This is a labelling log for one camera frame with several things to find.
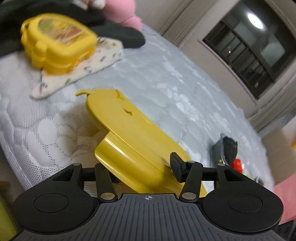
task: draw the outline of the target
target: white cloth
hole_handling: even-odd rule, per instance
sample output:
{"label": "white cloth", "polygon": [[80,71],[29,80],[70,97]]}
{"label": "white cloth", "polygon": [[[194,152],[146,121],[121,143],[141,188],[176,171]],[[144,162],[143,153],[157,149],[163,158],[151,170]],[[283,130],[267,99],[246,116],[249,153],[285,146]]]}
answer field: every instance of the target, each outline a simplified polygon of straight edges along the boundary
{"label": "white cloth", "polygon": [[68,84],[96,73],[121,60],[123,46],[119,40],[100,38],[95,53],[77,65],[71,73],[63,75],[48,75],[45,70],[41,73],[40,83],[31,91],[36,99],[45,98]]}

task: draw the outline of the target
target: yellow plastic container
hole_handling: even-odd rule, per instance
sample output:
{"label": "yellow plastic container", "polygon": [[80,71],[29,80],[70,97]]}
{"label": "yellow plastic container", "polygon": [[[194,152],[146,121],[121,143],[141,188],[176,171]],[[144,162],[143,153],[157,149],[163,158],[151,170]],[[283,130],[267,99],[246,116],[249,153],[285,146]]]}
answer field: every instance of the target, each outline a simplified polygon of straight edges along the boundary
{"label": "yellow plastic container", "polygon": [[[82,90],[87,111],[105,138],[95,150],[97,159],[116,177],[138,193],[180,194],[170,165],[170,154],[176,152],[184,161],[187,153],[119,90]],[[207,193],[202,186],[200,195]]]}
{"label": "yellow plastic container", "polygon": [[15,220],[0,196],[0,240],[9,241],[16,234]]}
{"label": "yellow plastic container", "polygon": [[46,13],[27,19],[21,42],[37,69],[65,74],[95,52],[98,36],[80,22]]}

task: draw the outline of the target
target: gray object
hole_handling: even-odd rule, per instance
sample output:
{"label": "gray object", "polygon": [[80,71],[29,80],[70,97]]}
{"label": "gray object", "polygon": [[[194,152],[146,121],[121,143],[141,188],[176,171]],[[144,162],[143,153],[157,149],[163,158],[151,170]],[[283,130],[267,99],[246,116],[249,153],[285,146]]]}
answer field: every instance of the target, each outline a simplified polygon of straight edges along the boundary
{"label": "gray object", "polygon": [[296,220],[283,223],[274,230],[278,235],[287,241],[295,241],[296,238]]}
{"label": "gray object", "polygon": [[182,197],[187,199],[187,200],[193,200],[196,198],[196,194],[192,192],[186,192],[182,194]]}
{"label": "gray object", "polygon": [[68,233],[43,235],[24,230],[14,241],[284,241],[273,231],[238,235],[212,225],[196,204],[173,194],[123,194],[100,205],[83,226]]}
{"label": "gray object", "polygon": [[216,144],[212,147],[212,155],[211,155],[211,167],[215,167],[218,163],[227,164],[225,155],[224,155],[224,145],[223,138],[226,135],[221,134],[220,139],[216,142]]}
{"label": "gray object", "polygon": [[105,192],[105,193],[101,194],[101,198],[104,200],[112,200],[113,198],[115,198],[115,195],[110,192]]}

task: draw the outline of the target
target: pink fabric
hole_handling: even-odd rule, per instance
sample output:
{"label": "pink fabric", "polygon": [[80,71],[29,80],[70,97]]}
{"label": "pink fabric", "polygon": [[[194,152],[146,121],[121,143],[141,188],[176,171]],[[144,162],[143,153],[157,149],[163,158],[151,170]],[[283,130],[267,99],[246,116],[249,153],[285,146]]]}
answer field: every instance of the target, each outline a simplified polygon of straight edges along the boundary
{"label": "pink fabric", "polygon": [[279,224],[296,219],[296,174],[274,187],[274,193],[284,205],[284,214]]}
{"label": "pink fabric", "polygon": [[132,27],[136,30],[142,31],[142,20],[137,16],[132,16],[128,20],[121,23],[125,27]]}
{"label": "pink fabric", "polygon": [[[81,0],[91,6],[95,0]],[[135,15],[135,0],[106,0],[106,6],[102,9],[104,16],[115,22],[121,23],[125,27],[132,27],[142,30],[142,21]]]}

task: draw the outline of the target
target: mattress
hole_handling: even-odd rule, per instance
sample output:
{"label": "mattress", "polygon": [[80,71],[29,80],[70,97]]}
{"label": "mattress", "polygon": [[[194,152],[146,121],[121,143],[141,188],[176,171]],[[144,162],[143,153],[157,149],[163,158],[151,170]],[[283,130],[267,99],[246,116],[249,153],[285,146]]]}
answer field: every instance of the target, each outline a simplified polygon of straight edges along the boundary
{"label": "mattress", "polygon": [[[85,109],[81,89],[118,89],[182,146],[192,160],[210,166],[211,146],[224,133],[238,142],[245,173],[274,181],[260,137],[217,83],[151,28],[140,49],[125,49],[123,60],[42,100],[30,98],[40,81],[24,52],[0,59],[0,144],[25,189],[71,163],[93,167],[102,137]],[[85,190],[95,196],[95,184]],[[204,182],[213,190],[212,182]]]}

